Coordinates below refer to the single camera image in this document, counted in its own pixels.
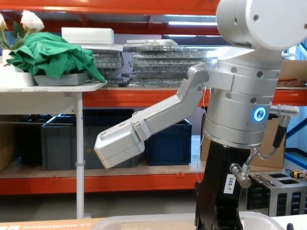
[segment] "white tray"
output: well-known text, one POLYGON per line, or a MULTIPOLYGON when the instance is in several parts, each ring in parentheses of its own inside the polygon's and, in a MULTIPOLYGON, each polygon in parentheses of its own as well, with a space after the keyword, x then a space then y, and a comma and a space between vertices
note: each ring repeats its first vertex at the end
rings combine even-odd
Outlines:
MULTIPOLYGON (((144 215, 144 216, 125 216, 110 217, 98 222, 93 230, 121 230, 123 223, 133 222, 157 222, 157 221, 187 221, 191 224, 190 229, 194 226, 195 214, 167 214, 167 215, 144 215)), ((255 212, 240 212, 240 218, 244 230, 284 230, 284 228, 274 219, 255 212)))
POLYGON ((31 73, 2 72, 0 69, 0 88, 24 88, 34 86, 31 73))

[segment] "table leg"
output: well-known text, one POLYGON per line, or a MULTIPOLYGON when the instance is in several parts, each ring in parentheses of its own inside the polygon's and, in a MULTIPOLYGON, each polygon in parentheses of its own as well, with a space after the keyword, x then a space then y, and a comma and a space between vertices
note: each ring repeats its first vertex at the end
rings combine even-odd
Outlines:
POLYGON ((82 92, 74 93, 77 126, 77 219, 84 218, 84 157, 82 92))

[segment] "green leaf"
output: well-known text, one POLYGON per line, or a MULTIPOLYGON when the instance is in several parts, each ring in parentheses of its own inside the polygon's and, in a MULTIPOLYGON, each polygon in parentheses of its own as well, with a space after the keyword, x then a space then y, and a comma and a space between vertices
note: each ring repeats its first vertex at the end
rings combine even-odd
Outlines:
POLYGON ((24 37, 26 31, 24 31, 20 24, 16 21, 13 22, 13 32, 11 32, 11 35, 14 37, 14 38, 18 38, 18 36, 20 36, 21 38, 24 37))
POLYGON ((6 42, 4 42, 4 46, 5 46, 7 49, 11 49, 10 46, 9 46, 6 42))
POLYGON ((11 50, 16 50, 24 45, 24 39, 23 38, 18 38, 14 45, 12 45, 11 50))
POLYGON ((5 41, 5 37, 3 37, 4 33, 2 32, 2 30, 0 30, 0 40, 1 41, 5 41))

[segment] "gray plastic storage bin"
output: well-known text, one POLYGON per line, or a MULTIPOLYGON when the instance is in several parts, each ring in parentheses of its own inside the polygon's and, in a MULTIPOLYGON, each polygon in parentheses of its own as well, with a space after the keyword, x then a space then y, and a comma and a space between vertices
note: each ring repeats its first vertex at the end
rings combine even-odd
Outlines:
MULTIPOLYGON (((86 169, 103 169, 103 164, 94 151, 97 135, 128 119, 127 115, 119 116, 84 116, 83 143, 86 169)), ((44 170, 75 169, 77 157, 76 149, 76 117, 58 116, 48 123, 64 123, 66 125, 42 126, 42 153, 44 170)), ((124 161, 114 168, 135 167, 138 165, 138 156, 124 161)))

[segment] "stack of plastic trays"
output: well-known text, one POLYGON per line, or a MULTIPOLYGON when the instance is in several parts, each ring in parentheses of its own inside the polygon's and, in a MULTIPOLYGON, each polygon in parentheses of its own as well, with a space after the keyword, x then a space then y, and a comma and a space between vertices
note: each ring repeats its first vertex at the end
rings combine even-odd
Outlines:
POLYGON ((107 80, 107 87, 118 87, 121 83, 117 76, 121 73, 124 58, 119 50, 93 49, 98 71, 107 80))
POLYGON ((130 78, 127 87, 178 88, 191 66, 206 63, 215 68, 218 49, 209 46, 124 45, 124 51, 133 55, 130 62, 133 73, 125 74, 130 78))

